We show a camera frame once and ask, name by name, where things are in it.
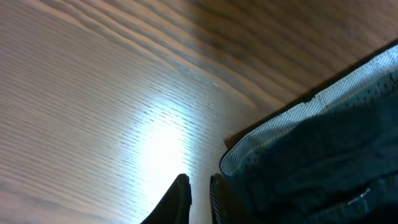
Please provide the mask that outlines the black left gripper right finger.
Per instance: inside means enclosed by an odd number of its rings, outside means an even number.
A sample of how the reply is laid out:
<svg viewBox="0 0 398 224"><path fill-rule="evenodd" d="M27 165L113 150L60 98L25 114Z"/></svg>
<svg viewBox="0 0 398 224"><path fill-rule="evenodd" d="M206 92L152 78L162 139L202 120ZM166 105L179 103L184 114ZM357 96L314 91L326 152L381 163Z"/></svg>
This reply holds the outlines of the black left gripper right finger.
<svg viewBox="0 0 398 224"><path fill-rule="evenodd" d="M210 178L212 224L245 224L249 221L236 195L221 174Z"/></svg>

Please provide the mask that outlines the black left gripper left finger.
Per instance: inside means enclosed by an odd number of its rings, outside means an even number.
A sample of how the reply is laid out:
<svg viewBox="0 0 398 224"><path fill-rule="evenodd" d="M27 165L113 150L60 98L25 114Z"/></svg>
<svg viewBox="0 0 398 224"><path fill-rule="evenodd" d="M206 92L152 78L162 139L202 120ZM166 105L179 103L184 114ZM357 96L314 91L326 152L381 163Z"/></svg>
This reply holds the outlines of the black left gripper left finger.
<svg viewBox="0 0 398 224"><path fill-rule="evenodd" d="M192 191L189 177L179 174L155 209L141 224L189 224Z"/></svg>

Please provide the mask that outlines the black shorts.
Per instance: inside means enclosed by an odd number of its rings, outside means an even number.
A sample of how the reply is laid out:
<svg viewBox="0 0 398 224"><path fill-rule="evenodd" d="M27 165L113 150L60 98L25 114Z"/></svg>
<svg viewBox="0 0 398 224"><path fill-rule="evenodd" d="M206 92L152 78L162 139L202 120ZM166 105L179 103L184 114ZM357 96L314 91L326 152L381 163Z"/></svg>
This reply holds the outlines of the black shorts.
<svg viewBox="0 0 398 224"><path fill-rule="evenodd" d="M248 132L220 171L261 223L396 223L397 46Z"/></svg>

